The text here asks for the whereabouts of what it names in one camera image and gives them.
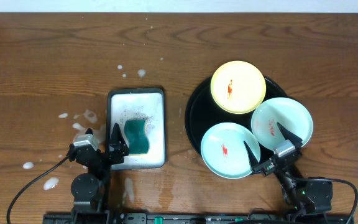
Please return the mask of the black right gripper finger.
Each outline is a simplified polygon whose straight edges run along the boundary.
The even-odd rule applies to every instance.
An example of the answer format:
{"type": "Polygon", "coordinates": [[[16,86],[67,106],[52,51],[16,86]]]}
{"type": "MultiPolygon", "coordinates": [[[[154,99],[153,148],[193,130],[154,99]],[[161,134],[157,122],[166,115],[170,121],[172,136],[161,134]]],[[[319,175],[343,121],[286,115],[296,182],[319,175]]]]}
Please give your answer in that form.
{"type": "Polygon", "coordinates": [[[245,141],[243,141],[243,143],[244,143],[244,145],[246,147],[246,150],[247,150],[247,153],[248,153],[248,156],[249,156],[250,167],[254,168],[254,167],[258,166],[259,161],[254,156],[254,153],[252,152],[251,148],[249,147],[249,145],[245,141]]]}
{"type": "Polygon", "coordinates": [[[277,126],[285,140],[289,140],[294,146],[302,146],[302,139],[296,134],[289,131],[282,124],[277,122],[277,126]]]}

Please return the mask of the green yellow sponge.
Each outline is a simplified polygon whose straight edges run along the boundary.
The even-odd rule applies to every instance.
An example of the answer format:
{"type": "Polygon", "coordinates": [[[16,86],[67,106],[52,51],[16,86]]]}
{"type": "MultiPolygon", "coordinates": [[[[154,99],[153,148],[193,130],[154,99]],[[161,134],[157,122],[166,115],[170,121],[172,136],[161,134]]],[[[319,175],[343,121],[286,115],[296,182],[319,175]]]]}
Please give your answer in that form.
{"type": "Polygon", "coordinates": [[[126,121],[124,134],[128,140],[129,154],[147,154],[149,151],[149,140],[145,134],[145,120],[133,119],[126,121]]]}

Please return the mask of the light green plate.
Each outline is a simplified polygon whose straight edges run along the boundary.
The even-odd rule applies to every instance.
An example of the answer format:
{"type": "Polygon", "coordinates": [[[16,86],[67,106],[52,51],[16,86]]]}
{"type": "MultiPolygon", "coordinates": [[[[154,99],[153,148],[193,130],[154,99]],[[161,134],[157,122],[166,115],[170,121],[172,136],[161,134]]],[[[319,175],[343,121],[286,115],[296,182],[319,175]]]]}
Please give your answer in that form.
{"type": "Polygon", "coordinates": [[[277,124],[300,137],[303,146],[312,137],[313,120],[310,112],[291,98],[278,97],[261,103],[255,109],[250,122],[258,142],[270,150],[285,140],[277,124]]]}

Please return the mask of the light blue front plate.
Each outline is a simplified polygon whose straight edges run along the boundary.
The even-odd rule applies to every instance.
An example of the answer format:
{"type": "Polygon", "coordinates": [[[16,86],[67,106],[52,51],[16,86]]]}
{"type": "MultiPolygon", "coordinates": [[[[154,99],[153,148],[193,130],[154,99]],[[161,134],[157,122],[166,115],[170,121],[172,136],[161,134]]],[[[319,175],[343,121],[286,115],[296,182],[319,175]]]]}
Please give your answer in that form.
{"type": "Polygon", "coordinates": [[[219,123],[206,131],[200,150],[204,163],[215,174],[241,179],[252,173],[247,147],[260,161],[259,142],[247,128],[236,123],[219,123]]]}

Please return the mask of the yellow plate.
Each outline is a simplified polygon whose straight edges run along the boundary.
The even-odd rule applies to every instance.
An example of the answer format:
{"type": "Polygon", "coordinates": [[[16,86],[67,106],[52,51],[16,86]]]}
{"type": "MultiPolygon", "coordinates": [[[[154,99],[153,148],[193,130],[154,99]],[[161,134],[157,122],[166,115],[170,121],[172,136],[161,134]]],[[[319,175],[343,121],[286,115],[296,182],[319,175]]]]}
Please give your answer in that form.
{"type": "Polygon", "coordinates": [[[214,102],[232,114],[246,114],[258,107],[267,91],[260,70],[249,62],[231,61],[221,65],[210,83],[214,102]]]}

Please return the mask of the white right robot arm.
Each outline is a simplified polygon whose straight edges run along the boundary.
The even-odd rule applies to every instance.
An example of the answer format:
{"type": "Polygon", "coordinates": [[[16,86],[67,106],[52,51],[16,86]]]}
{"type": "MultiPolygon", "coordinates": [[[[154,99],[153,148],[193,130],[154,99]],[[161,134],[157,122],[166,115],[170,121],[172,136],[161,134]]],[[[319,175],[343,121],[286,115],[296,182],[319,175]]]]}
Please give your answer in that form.
{"type": "Polygon", "coordinates": [[[302,138],[276,123],[284,141],[273,149],[275,154],[265,162],[259,162],[250,146],[243,142],[248,153],[252,172],[263,176],[275,174],[287,203],[296,208],[297,215],[315,215],[332,209],[333,184],[330,180],[304,179],[295,166],[301,157],[302,138]]]}

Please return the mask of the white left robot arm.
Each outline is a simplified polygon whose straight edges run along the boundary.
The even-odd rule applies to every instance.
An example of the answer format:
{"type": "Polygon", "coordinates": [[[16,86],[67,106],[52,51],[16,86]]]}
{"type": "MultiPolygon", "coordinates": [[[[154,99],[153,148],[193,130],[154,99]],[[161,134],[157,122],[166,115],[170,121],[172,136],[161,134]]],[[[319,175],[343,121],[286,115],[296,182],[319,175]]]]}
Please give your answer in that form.
{"type": "Polygon", "coordinates": [[[98,147],[90,128],[69,146],[69,161],[88,168],[87,173],[77,176],[71,184],[74,210],[78,212],[101,212],[108,208],[111,166],[122,164],[129,155],[129,148],[117,123],[108,138],[106,152],[101,152],[98,147]]]}

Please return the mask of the rectangular soapy metal tray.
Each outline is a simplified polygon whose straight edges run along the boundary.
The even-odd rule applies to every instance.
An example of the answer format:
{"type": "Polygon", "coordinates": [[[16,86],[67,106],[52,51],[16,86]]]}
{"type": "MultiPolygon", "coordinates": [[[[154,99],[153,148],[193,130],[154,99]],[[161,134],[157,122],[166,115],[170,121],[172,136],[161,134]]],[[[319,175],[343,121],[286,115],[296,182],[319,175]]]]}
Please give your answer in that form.
{"type": "Polygon", "coordinates": [[[112,170],[153,169],[162,167],[166,161],[164,94],[159,88],[136,88],[113,90],[108,95],[106,140],[109,141],[114,124],[124,132],[130,120],[143,120],[144,135],[149,149],[136,153],[130,150],[122,164],[111,166],[112,170]]]}

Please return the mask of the round black tray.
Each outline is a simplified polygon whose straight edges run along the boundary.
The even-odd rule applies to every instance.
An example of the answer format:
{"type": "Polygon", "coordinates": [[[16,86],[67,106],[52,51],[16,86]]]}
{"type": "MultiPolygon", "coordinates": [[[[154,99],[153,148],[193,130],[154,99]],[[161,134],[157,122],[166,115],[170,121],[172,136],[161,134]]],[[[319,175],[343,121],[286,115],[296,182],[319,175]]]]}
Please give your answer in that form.
{"type": "MultiPolygon", "coordinates": [[[[263,101],[277,97],[288,98],[288,95],[277,83],[269,77],[264,78],[267,90],[263,101]]],[[[221,109],[213,100],[210,84],[211,77],[204,80],[195,89],[188,100],[185,111],[185,129],[188,139],[194,150],[201,157],[201,140],[209,128],[215,124],[230,122],[240,124],[251,131],[250,122],[253,115],[253,112],[246,114],[232,114],[221,109]]],[[[262,163],[273,156],[273,151],[262,146],[260,143],[259,146],[259,162],[262,163]]]]}

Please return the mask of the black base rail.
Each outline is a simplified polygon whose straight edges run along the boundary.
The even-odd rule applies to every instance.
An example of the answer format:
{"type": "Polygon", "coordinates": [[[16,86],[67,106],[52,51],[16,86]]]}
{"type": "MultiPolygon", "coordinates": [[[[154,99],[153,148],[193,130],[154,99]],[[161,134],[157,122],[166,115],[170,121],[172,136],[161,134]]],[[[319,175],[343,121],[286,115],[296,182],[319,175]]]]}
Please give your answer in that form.
{"type": "Polygon", "coordinates": [[[167,215],[146,213],[121,214],[45,214],[42,224],[101,223],[101,224],[225,224],[225,223],[291,223],[292,221],[272,214],[251,215],[167,215]]]}

